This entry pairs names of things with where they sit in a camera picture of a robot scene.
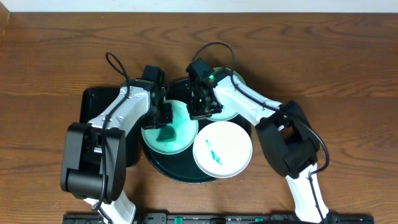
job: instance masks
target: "white backdrop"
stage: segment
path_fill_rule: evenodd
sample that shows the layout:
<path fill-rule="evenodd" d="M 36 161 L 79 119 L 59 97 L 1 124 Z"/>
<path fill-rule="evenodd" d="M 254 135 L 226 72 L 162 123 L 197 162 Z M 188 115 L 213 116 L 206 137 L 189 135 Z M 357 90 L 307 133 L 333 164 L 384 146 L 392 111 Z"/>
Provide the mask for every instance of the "white backdrop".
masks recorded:
<path fill-rule="evenodd" d="M 0 0 L 10 12 L 398 12 L 398 0 Z"/>

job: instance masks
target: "black tray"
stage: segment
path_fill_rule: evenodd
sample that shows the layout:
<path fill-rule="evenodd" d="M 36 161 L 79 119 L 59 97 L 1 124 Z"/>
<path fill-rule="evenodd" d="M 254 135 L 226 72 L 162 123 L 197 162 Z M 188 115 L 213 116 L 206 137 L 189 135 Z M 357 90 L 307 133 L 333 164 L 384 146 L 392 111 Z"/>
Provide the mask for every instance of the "black tray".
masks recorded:
<path fill-rule="evenodd" d="M 188 80 L 184 79 L 174 82 L 170 85 L 170 91 L 167 94 L 166 99 L 178 100 L 184 103 L 188 103 L 188 94 Z M 251 136 L 251 124 L 246 121 L 242 116 L 238 115 L 237 117 L 229 121 L 242 127 L 249 134 L 249 136 Z M 214 121 L 210 121 L 207 119 L 199 120 L 198 132 L 206 125 L 213 122 Z M 173 180 L 189 184 L 206 183 L 217 179 L 216 177 L 205 174 L 197 166 L 193 158 L 193 144 L 191 144 L 191 146 L 189 146 L 186 150 L 180 153 L 165 155 L 153 151 L 144 142 L 144 140 L 142 139 L 142 135 L 140 135 L 140 137 L 144 154 L 146 155 L 150 163 L 152 163 L 152 165 L 165 176 L 170 177 Z"/>

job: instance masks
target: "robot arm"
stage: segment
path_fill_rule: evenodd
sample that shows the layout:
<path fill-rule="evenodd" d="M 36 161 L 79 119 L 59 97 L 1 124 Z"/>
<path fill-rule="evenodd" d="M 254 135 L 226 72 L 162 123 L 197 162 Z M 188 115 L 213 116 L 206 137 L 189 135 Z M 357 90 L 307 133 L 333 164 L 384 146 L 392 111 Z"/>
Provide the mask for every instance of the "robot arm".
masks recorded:
<path fill-rule="evenodd" d="M 146 66 L 142 78 L 124 83 L 118 97 L 88 123 L 73 123 L 68 129 L 63 156 L 61 188 L 76 198 L 96 205 L 103 190 L 102 153 L 106 153 L 105 196 L 99 212 L 108 223 L 131 224 L 135 205 L 123 191 L 126 179 L 126 134 L 138 128 L 158 128 L 172 122 L 172 107 L 163 103 L 164 72 Z M 129 95 L 125 98 L 127 88 Z M 103 136 L 107 114 L 112 114 Z M 105 152 L 102 138 L 106 138 Z"/>
<path fill-rule="evenodd" d="M 317 169 L 316 153 L 319 150 L 319 143 L 311 138 L 310 133 L 302 127 L 302 123 L 264 108 L 252 99 L 266 102 L 267 106 L 276 110 L 294 114 L 310 126 L 298 104 L 289 102 L 283 105 L 267 99 L 233 76 L 235 85 L 240 89 L 238 91 L 231 81 L 228 69 L 224 68 L 214 73 L 201 58 L 192 62 L 187 72 L 192 88 L 191 104 L 188 105 L 191 119 L 207 118 L 228 107 L 252 123 L 256 127 L 268 163 L 279 175 L 287 179 L 295 201 L 296 215 L 301 221 L 320 223 L 322 220 L 308 181 L 309 172 Z M 284 138 L 279 131 L 289 127 L 294 130 L 293 134 Z M 325 218 L 328 208 L 323 203 L 316 174 L 312 175 L 312 179 L 319 208 Z"/>

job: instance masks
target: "cable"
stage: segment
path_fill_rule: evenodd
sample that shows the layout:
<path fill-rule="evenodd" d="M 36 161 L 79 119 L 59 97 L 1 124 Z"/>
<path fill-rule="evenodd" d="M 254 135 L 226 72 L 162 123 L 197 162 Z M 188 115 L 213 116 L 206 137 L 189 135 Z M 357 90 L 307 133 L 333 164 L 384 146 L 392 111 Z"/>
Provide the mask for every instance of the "cable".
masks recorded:
<path fill-rule="evenodd" d="M 321 223 L 323 223 L 323 215 L 322 215 L 322 212 L 321 212 L 319 204 L 318 204 L 318 200 L 317 200 L 317 196 L 315 194 L 315 189 L 314 189 L 314 186 L 313 186 L 313 183 L 312 183 L 311 176 L 313 174 L 317 174 L 319 172 L 324 171 L 329 166 L 330 157 L 329 157 L 328 148 L 326 147 L 325 142 L 323 142 L 322 138 L 309 125 L 305 124 L 305 122 L 303 122 L 301 118 L 297 117 L 294 114 L 290 114 L 290 113 L 287 113 L 285 111 L 281 111 L 278 108 L 273 108 L 273 107 L 267 105 L 266 102 L 262 102 L 262 101 L 259 101 L 259 100 L 255 99 L 255 98 L 253 98 L 251 95 L 247 94 L 246 92 L 242 91 L 239 88 L 239 86 L 235 83 L 235 81 L 233 79 L 234 66 L 235 66 L 235 54 L 234 54 L 233 49 L 228 44 L 225 44 L 225 43 L 222 43 L 222 42 L 211 42 L 211 43 L 208 43 L 208 44 L 204 45 L 203 47 L 201 47 L 196 52 L 196 54 L 192 58 L 192 62 L 196 59 L 196 57 L 200 54 L 200 52 L 203 49 L 205 49 L 205 48 L 207 48 L 208 46 L 211 46 L 211 45 L 222 45 L 222 46 L 225 46 L 231 52 L 232 62 L 231 62 L 231 69 L 230 69 L 230 75 L 229 76 L 231 77 L 232 85 L 234 86 L 234 88 L 236 90 L 238 90 L 240 93 L 242 93 L 245 97 L 247 97 L 250 100 L 254 101 L 255 103 L 261 105 L 263 108 L 267 108 L 269 110 L 272 110 L 275 113 L 279 113 L 279 114 L 281 114 L 281 115 L 283 115 L 283 116 L 285 116 L 287 118 L 294 119 L 294 121 L 297 121 L 298 123 L 300 123 L 305 129 L 307 129 L 319 141 L 320 145 L 323 148 L 323 151 L 325 152 L 325 160 L 326 161 L 325 161 L 325 164 L 321 168 L 319 168 L 319 169 L 317 169 L 315 171 L 312 171 L 312 172 L 310 172 L 308 174 L 308 181 L 310 182 L 310 185 L 311 185 L 312 194 L 313 194 L 313 197 L 314 197 L 314 200 L 315 200 L 315 206 L 316 206 L 316 208 L 317 208 L 317 210 L 319 212 L 319 215 L 321 217 Z"/>
<path fill-rule="evenodd" d="M 119 66 L 122 69 L 122 72 L 116 68 L 113 63 L 110 61 L 109 59 L 109 55 L 112 56 L 113 59 L 115 59 L 115 61 L 117 61 L 117 63 L 119 64 Z M 118 72 L 120 73 L 122 76 L 124 76 L 126 78 L 126 86 L 127 86 L 127 93 L 124 95 L 123 99 L 121 101 L 119 101 L 119 103 L 117 103 L 116 106 L 114 106 L 111 111 L 105 115 L 105 120 L 102 126 L 102 132 L 101 132 L 101 155 L 102 155 L 102 187 L 101 187 L 101 195 L 99 196 L 98 202 L 96 204 L 93 205 L 93 210 L 94 211 L 98 211 L 101 208 L 101 204 L 105 198 L 105 193 L 106 193 L 106 184 L 108 182 L 108 177 L 106 176 L 106 126 L 109 123 L 112 114 L 117 110 L 117 108 L 129 97 L 130 94 L 130 86 L 129 86 L 129 76 L 127 75 L 126 70 L 124 69 L 122 63 L 120 62 L 120 60 L 112 53 L 107 52 L 105 54 L 106 60 L 109 62 L 109 64 Z"/>

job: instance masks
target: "light green plate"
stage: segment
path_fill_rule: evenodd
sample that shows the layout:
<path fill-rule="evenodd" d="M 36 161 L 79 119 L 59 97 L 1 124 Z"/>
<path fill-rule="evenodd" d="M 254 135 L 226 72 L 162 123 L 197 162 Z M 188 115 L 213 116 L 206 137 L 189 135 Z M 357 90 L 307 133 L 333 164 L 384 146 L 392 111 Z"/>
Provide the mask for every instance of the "light green plate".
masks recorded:
<path fill-rule="evenodd" d="M 145 143 L 155 152 L 161 154 L 176 154 L 186 150 L 198 134 L 198 121 L 189 118 L 187 105 L 178 100 L 165 100 L 172 104 L 173 123 L 168 124 L 174 128 L 176 137 L 173 142 L 158 142 L 160 129 L 141 129 Z"/>
<path fill-rule="evenodd" d="M 214 68 L 214 73 L 216 73 L 218 70 L 220 70 L 220 67 Z M 243 80 L 242 76 L 234 71 L 234 75 L 238 77 L 238 79 L 246 85 L 246 82 Z M 210 118 L 208 118 L 210 121 L 228 121 L 231 120 L 232 118 L 236 117 L 238 115 L 238 112 L 235 110 L 228 109 L 227 106 L 223 105 L 223 110 L 221 113 L 218 114 L 213 114 L 211 115 Z"/>

